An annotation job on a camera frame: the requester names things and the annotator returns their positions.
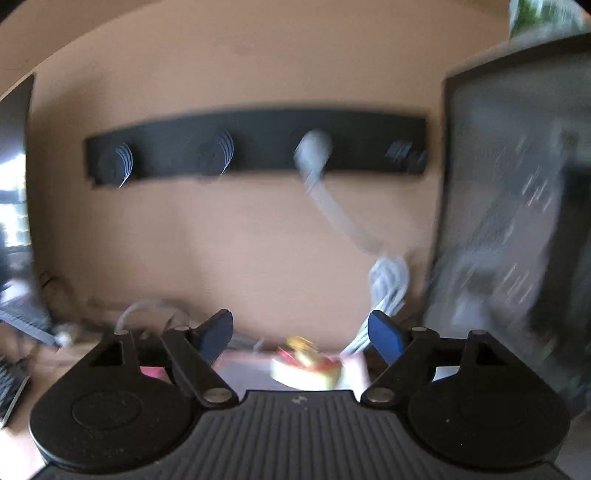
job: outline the pink object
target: pink object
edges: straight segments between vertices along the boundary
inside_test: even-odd
[[[166,370],[163,367],[140,367],[140,371],[146,377],[158,378],[166,383],[171,383]]]

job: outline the beige wall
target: beige wall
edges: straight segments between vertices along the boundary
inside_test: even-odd
[[[103,23],[158,0],[26,0],[0,24],[0,92]]]
[[[369,309],[374,259],[331,230],[295,174],[92,189],[83,140],[226,106],[428,112],[424,177],[327,180],[391,252],[413,253],[419,291],[439,188],[441,81],[506,31],[505,18],[452,0],[165,0],[103,25],[37,68],[28,167],[40,269],[65,275],[82,301],[182,299],[202,315],[231,309],[244,332],[343,345]]]
[[[456,2],[478,10],[479,12],[494,15],[509,21],[509,3],[511,0],[455,0]]]

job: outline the desk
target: desk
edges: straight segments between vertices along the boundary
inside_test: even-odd
[[[0,352],[15,361],[18,359],[16,345],[15,330],[5,323],[0,324]],[[96,342],[83,343],[59,351],[44,346],[39,350],[29,385],[7,427],[0,430],[0,478],[2,480],[26,480],[43,467],[43,459],[29,433],[31,409],[35,402],[95,345]],[[31,346],[30,341],[24,341],[26,351]]]

